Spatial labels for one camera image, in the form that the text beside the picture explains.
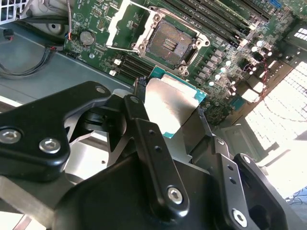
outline metal sheet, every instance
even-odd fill
[[[158,124],[165,136],[173,136],[198,104],[196,99],[160,79],[151,79],[146,87],[145,108],[148,117],[151,122]]]

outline green pcb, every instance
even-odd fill
[[[277,9],[266,0],[251,0],[270,15],[271,18],[265,22],[257,18],[251,20],[253,13],[240,5],[242,0],[134,0],[117,23],[113,49],[107,48],[110,22],[123,1],[125,0],[77,0],[72,14],[72,40],[65,41],[65,50],[100,71],[113,72],[114,78],[131,85],[135,81],[133,71],[129,70],[131,66],[139,68],[140,73],[149,73],[148,76],[157,63],[162,64],[159,65],[161,68],[165,66],[174,69],[173,64],[151,53],[147,52],[146,56],[154,62],[131,52],[133,44],[144,32],[149,16],[149,11],[145,8],[156,6],[167,9],[174,16],[183,19],[185,24],[169,15],[164,18],[165,21],[194,37],[195,31],[187,27],[190,25],[206,35],[210,41],[210,46],[202,47],[188,66],[189,75],[177,76],[206,92],[207,98],[203,106],[209,123],[214,125],[223,121],[234,108],[231,103],[233,98],[229,95],[229,84],[235,81],[238,85],[249,77],[248,73],[241,71],[240,62],[248,59],[253,65],[258,65],[253,61],[250,47],[257,40],[262,40],[260,49],[276,49],[276,43],[282,40],[294,21],[294,14],[303,18],[306,10],[300,4],[295,6],[294,1],[283,0],[282,8]],[[94,35],[92,45],[85,46],[80,42],[79,36],[83,31]],[[244,40],[247,41],[246,45],[241,44]],[[215,56],[218,58],[214,62],[212,58]],[[120,59],[124,64],[115,66],[115,59]],[[207,66],[208,62],[213,62],[213,66]],[[219,80],[214,79],[216,74],[220,75]],[[210,81],[214,81],[213,86],[209,84]]]

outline perforated metal panel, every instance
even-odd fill
[[[28,0],[0,0],[0,25],[19,19]]]

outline motherboard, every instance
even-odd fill
[[[304,0],[77,0],[65,50],[130,85],[161,68],[207,94],[201,106],[217,125],[306,15]]]

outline green circuit board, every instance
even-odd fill
[[[233,101],[237,101],[237,96],[229,94],[230,87],[250,77],[248,71],[242,70],[242,60],[248,60],[252,66],[261,65],[254,59],[251,47],[261,40],[261,45],[257,47],[259,52],[265,48],[277,50],[276,44],[283,39],[296,16],[304,19],[306,10],[305,6],[288,0],[280,2],[281,7],[265,0],[134,0],[116,24],[117,32],[110,48],[106,45],[110,36],[109,26],[125,1],[76,0],[72,13],[72,40],[65,41],[65,50],[88,65],[131,85],[136,77],[150,77],[155,66],[171,69],[174,74],[181,64],[165,58],[160,54],[161,50],[157,51],[157,55],[146,48],[146,58],[131,51],[144,33],[148,9],[166,9],[170,14],[165,15],[160,23],[163,21],[164,25],[173,26],[191,41],[197,40],[195,31],[210,41],[210,45],[201,47],[197,55],[193,45],[186,46],[184,57],[180,56],[181,63],[188,60],[189,55],[195,55],[195,58],[187,65],[186,75],[176,75],[207,93],[203,106],[208,122],[213,125],[222,122],[235,108]],[[156,27],[150,40],[152,44],[156,42],[153,37],[158,34],[158,28],[161,26]],[[80,40],[84,31],[91,33],[94,38],[92,44],[85,45]],[[174,44],[174,49],[177,49],[179,42]],[[172,46],[170,43],[163,45],[173,49],[169,47]]]

